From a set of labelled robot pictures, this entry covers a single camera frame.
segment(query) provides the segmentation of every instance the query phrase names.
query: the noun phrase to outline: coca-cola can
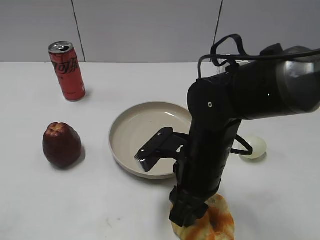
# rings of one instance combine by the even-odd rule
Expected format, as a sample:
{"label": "coca-cola can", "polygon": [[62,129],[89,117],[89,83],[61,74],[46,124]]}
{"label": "coca-cola can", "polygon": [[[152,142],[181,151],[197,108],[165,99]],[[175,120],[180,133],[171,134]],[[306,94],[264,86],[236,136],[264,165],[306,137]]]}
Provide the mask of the coca-cola can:
{"label": "coca-cola can", "polygon": [[77,101],[86,95],[74,46],[68,41],[57,41],[49,46],[49,55],[65,99]]}

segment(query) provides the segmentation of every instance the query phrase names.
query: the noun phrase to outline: egg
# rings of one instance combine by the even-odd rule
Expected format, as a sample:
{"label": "egg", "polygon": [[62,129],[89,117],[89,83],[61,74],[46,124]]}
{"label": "egg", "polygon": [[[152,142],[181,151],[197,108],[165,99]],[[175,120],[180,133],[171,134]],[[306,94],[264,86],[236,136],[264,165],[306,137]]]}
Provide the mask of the egg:
{"label": "egg", "polygon": [[[256,135],[249,135],[243,138],[253,149],[252,154],[249,156],[243,156],[247,159],[258,159],[267,151],[267,143],[261,137]],[[246,150],[242,144],[239,143],[240,150]]]}

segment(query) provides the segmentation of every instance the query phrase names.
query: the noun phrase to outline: red apple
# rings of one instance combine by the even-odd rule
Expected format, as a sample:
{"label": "red apple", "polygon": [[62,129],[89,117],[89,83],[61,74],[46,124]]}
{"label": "red apple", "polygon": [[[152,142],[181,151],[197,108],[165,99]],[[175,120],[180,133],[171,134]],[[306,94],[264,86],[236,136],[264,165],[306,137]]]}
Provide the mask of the red apple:
{"label": "red apple", "polygon": [[47,127],[42,147],[48,161],[60,169],[72,165],[82,153],[78,133],[63,122],[53,122]]}

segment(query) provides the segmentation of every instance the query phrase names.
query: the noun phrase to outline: white table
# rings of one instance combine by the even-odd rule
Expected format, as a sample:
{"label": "white table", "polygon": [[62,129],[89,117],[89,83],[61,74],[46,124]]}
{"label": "white table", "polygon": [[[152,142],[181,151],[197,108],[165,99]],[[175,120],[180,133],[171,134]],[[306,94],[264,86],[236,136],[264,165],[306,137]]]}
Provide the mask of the white table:
{"label": "white table", "polygon": [[[108,131],[125,109],[166,101],[186,107],[196,63],[81,63],[87,96],[62,97],[51,63],[0,63],[0,240],[175,240],[174,179],[144,180],[113,160]],[[217,71],[210,63],[204,76]],[[53,168],[42,150],[51,122],[80,135],[86,158]],[[319,239],[320,111],[244,121],[239,133],[268,143],[267,159],[231,155],[219,192],[238,240]]]}

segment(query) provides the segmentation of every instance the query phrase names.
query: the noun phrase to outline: plate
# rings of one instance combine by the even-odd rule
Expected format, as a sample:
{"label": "plate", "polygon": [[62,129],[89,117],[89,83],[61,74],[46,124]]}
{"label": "plate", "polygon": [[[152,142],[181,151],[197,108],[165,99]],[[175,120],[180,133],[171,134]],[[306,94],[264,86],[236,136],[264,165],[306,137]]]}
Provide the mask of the plate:
{"label": "plate", "polygon": [[144,172],[134,156],[164,127],[188,134],[191,120],[188,110],[168,102],[146,102],[133,106],[118,116],[110,128],[109,147],[113,158],[126,171],[141,178],[172,178],[175,176],[174,159],[160,159],[153,169]]}

